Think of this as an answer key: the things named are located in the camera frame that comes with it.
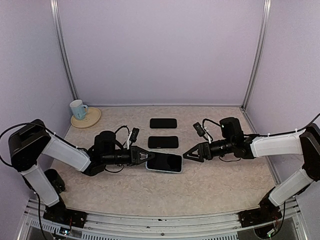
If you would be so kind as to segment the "front aluminium rail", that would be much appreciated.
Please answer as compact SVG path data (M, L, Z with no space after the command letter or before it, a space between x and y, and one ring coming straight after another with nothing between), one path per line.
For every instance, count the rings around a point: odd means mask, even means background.
M30 199L15 240L255 240L257 233L274 227L273 240L309 239L294 199L285 206L284 221L274 220L243 227L236 211L189 216L133 216L88 211L83 227L39 219L44 204Z

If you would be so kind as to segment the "right aluminium frame post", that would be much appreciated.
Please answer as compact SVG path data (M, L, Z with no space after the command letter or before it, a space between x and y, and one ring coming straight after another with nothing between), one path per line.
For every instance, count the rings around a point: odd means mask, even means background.
M269 17L270 17L270 12L271 12L271 5L272 5L271 0L264 1L257 47L256 47L254 59L253 59L252 69L250 72L249 82L248 82L248 85L247 85L247 88L245 91L245 95L244 95L244 99L243 99L243 102L241 105L241 108L244 112L247 110L247 108L249 106L249 102L250 102L250 99L251 99L251 96L252 96L252 93L254 90L254 85L255 85L255 82L257 79L257 74L259 71L259 66L260 66L262 55L263 55L265 38L266 38L266 34L267 34L267 29L268 29L268 22L269 22Z

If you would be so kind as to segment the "light blue mug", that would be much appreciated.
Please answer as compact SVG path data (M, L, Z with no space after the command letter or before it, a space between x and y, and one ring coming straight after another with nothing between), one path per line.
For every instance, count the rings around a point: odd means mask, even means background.
M76 120L83 120L88 113L88 106L81 99L76 99L69 104L71 112Z

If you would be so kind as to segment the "black cylinder cup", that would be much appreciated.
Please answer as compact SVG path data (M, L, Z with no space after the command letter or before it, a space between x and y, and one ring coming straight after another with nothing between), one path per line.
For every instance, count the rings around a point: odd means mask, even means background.
M55 169L47 169L44 174L58 194L66 190L65 182Z

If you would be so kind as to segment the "beige round plate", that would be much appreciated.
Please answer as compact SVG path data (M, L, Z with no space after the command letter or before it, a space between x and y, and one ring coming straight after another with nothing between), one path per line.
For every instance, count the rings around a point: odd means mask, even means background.
M86 129L94 126L101 118L101 110L97 107L89 107L88 113L82 120L77 120L74 116L71 117L71 125L78 129Z

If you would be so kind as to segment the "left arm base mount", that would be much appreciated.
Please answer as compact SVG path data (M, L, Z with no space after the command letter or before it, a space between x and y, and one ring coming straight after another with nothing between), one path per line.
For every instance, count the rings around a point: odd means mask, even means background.
M84 228L87 213L80 210L67 208L62 198L53 206L45 206L43 218L69 227Z

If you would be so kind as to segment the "aluminium frame post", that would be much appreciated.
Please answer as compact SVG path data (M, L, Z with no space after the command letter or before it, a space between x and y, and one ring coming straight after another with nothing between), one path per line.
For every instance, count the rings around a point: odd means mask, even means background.
M51 14L53 18L53 24L55 27L55 32L57 36L59 51L62 59L62 64L64 67L64 71L67 78L67 83L71 92L71 96L73 100L78 99L79 95L77 92L77 88L73 79L71 66L68 59L68 54L65 46L64 36L63 36L63 28L60 19L60 12L59 12L59 3L57 0L50 0L50 8Z
M250 99L251 99L251 96L252 96L252 93L254 90L254 85L255 85L255 82L257 79L257 74L259 71L259 66L260 66L262 55L263 55L265 38L266 38L266 34L267 34L267 29L268 29L268 22L269 22L269 17L270 17L270 12L271 12L271 5L272 5L271 0L264 1L257 47L256 47L254 59L253 59L252 69L250 72L249 82L248 82L248 85L247 85L247 88L245 91L245 95L244 95L244 99L243 99L243 102L241 105L241 108L244 112L247 110L247 108L249 106L249 102L250 102Z

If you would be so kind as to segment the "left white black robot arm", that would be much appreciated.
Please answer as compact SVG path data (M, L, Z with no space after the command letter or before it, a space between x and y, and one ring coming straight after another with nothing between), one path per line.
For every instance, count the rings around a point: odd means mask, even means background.
M116 133L105 130L94 138L89 149L77 147L49 130L44 122L16 125L18 129L8 138L11 167L19 172L30 188L35 191L57 221L63 223L70 218L70 211L61 203L60 194L38 165L41 155L49 156L86 176L93 177L105 170L107 165L137 166L152 160L153 152L133 145L139 129L134 128L128 135L128 146L117 140Z

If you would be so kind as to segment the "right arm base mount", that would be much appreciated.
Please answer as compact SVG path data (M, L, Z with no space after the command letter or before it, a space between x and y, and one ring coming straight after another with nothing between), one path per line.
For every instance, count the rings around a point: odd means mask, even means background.
M243 210L238 213L240 224L242 228L251 227L275 221L283 217L280 207L274 205L270 200L269 196L272 188L259 202L259 207L249 210Z

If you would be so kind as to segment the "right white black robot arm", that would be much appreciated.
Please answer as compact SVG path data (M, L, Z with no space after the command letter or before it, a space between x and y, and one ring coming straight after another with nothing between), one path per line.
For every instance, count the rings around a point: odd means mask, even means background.
M265 156L302 155L304 163L287 180L273 188L260 201L256 210L256 218L266 222L275 212L276 207L295 194L300 193L311 183L320 179L320 129L311 122L301 129L275 134L244 134L240 121L235 117L227 117L217 124L223 136L222 140L195 145L183 154L186 160L203 163L214 157L233 154L238 159L253 160Z

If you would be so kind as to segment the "left aluminium frame post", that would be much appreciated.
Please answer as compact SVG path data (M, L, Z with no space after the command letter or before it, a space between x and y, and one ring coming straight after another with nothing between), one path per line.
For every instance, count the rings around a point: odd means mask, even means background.
M73 79L71 66L68 59L68 54L65 46L64 36L63 36L63 28L60 19L60 12L59 12L59 3L57 0L50 0L50 8L51 14L53 18L53 24L55 27L55 32L57 36L59 51L62 59L62 64L64 67L64 71L67 78L67 83L71 92L71 96L73 100L78 99L79 95L77 92L77 88Z

